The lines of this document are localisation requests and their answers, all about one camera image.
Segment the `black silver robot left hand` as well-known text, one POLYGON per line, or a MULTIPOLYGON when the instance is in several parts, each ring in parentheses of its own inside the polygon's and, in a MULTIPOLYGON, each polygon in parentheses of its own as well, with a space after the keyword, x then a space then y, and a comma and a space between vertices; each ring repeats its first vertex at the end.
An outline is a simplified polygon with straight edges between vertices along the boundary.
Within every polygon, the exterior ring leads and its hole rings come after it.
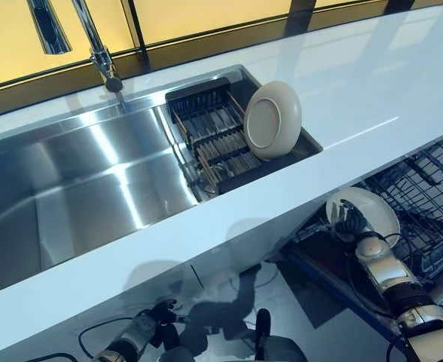
POLYGON ((151 309, 141 310, 136 316, 135 320, 140 328, 147 332, 151 337, 150 342, 159 339, 161 335, 161 327, 173 323, 185 323, 187 317, 176 314, 173 310, 177 304, 175 299, 165 299, 157 303, 151 309))

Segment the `black silver robot right hand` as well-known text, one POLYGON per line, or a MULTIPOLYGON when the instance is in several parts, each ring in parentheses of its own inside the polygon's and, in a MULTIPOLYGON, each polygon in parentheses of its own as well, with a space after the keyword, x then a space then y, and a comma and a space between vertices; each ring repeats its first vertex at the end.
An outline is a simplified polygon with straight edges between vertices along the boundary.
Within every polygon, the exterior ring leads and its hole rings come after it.
POLYGON ((348 201, 341 199, 338 204, 331 204, 329 225, 343 242, 351 243, 356 236, 369 230, 368 221, 359 208, 348 201))

